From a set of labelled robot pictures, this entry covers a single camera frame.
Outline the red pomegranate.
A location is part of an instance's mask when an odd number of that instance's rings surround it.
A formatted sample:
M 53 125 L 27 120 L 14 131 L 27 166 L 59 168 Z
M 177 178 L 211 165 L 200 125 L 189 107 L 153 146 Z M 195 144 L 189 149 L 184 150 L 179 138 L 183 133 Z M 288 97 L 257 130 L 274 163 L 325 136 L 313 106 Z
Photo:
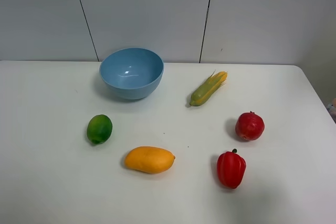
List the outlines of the red pomegranate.
M 257 140 L 264 129 L 263 119 L 252 111 L 241 114 L 235 125 L 236 134 L 246 141 Z

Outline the red bell pepper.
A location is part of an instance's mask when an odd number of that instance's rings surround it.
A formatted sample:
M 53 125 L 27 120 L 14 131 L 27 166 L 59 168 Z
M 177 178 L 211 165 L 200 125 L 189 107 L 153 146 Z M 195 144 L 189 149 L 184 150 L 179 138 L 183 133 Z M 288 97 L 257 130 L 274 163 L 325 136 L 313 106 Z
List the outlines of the red bell pepper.
M 217 160 L 216 171 L 219 182 L 230 189 L 236 189 L 242 182 L 246 170 L 245 160 L 237 149 L 222 153 Z

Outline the corn cob with husk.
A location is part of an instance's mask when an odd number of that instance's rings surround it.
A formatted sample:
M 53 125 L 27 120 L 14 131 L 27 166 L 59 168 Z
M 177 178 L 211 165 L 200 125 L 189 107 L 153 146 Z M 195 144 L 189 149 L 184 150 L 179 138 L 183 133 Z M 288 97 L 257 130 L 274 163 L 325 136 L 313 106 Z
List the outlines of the corn cob with husk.
M 190 106 L 201 106 L 221 87 L 227 79 L 227 72 L 212 73 L 192 94 Z

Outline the blue plastic bowl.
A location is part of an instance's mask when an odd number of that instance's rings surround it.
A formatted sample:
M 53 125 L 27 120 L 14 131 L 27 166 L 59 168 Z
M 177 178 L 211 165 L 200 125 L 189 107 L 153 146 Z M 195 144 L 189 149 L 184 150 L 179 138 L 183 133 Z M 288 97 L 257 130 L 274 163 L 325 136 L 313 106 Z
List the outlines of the blue plastic bowl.
M 144 48 L 118 50 L 101 62 L 99 73 L 113 95 L 125 100 L 149 96 L 160 84 L 164 62 Z

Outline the green lime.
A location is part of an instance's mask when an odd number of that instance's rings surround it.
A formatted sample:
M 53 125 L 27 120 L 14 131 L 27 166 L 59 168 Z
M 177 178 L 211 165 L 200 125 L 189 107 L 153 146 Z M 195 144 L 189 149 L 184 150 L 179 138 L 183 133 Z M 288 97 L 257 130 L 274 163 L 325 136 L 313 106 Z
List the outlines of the green lime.
M 86 134 L 92 145 L 105 143 L 111 136 L 113 124 L 104 114 L 94 116 L 88 123 Z

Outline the yellow orange mango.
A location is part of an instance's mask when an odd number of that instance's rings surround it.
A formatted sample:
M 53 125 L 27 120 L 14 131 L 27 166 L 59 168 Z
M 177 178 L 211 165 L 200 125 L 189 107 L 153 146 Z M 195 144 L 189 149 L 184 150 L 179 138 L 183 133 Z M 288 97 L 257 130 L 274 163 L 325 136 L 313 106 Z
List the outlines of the yellow orange mango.
M 139 146 L 126 155 L 124 165 L 128 169 L 158 174 L 170 169 L 174 161 L 175 156 L 168 150 L 153 146 Z

